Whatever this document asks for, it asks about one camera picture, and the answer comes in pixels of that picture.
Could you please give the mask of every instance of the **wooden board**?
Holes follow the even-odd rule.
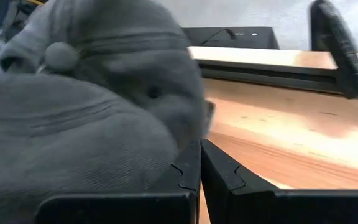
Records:
[[[201,55],[194,49],[195,58],[335,68],[326,52],[236,49],[229,58],[224,50]],[[358,100],[220,80],[204,84],[216,104],[208,139],[248,169],[280,188],[358,189]],[[200,223],[209,223],[203,199],[200,211]]]

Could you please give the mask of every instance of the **wooden edge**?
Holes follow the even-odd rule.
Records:
[[[195,60],[257,63],[292,67],[335,69],[329,52],[302,50],[240,49],[229,47],[189,47]]]

